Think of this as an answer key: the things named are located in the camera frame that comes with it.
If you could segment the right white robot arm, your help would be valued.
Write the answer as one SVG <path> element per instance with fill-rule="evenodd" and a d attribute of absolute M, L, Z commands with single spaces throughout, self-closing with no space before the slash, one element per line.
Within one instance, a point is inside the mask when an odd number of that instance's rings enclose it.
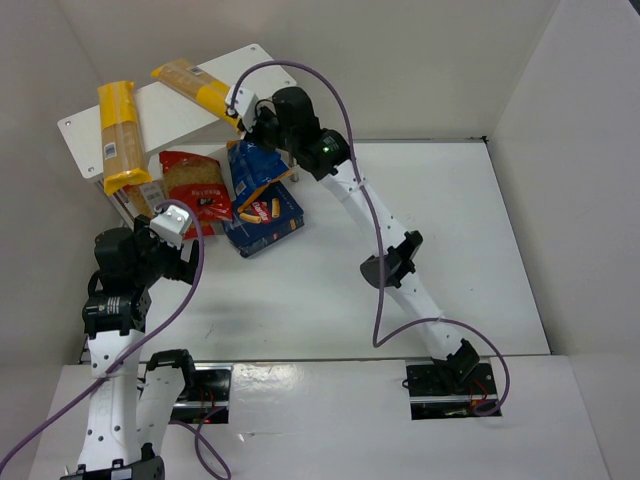
<path fill-rule="evenodd" d="M 252 103 L 247 140 L 287 151 L 337 201 L 372 247 L 360 265 L 378 298 L 391 297 L 421 330 L 443 390 L 458 392 L 479 363 L 471 342 L 442 317 L 416 271 L 415 255 L 423 244 L 417 230 L 395 219 L 361 173 L 353 146 L 336 130 L 321 126 L 308 94 L 300 87 L 276 91 Z"/>

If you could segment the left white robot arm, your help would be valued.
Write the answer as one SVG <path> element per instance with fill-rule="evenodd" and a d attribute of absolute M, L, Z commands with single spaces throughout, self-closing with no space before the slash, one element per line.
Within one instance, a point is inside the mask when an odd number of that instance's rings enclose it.
<path fill-rule="evenodd" d="M 70 479 L 165 476 L 165 432 L 175 402 L 192 382 L 194 363 L 185 349 L 153 354 L 144 370 L 139 359 L 143 341 L 152 336 L 146 330 L 151 287 L 162 278 L 194 286 L 201 274 L 200 245 L 182 258 L 190 225 L 188 212 L 170 206 L 95 239 L 98 268 L 82 318 L 98 385 L 89 395 L 84 443 Z"/>

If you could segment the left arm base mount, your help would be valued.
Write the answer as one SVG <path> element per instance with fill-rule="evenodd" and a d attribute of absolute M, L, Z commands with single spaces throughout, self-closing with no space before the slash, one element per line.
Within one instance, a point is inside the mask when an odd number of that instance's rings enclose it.
<path fill-rule="evenodd" d="M 170 419 L 197 426 L 227 424 L 232 384 L 232 365 L 196 363 L 191 384 L 174 403 Z"/>

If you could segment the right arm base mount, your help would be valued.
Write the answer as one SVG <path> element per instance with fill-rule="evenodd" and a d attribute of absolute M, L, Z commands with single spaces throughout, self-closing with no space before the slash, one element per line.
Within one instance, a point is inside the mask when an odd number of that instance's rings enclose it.
<path fill-rule="evenodd" d="M 460 386 L 448 387 L 441 375 L 444 369 L 430 361 L 407 362 L 401 382 L 408 391 L 411 419 L 444 420 L 478 417 L 475 411 L 493 409 L 499 394 L 493 369 L 481 361 Z"/>

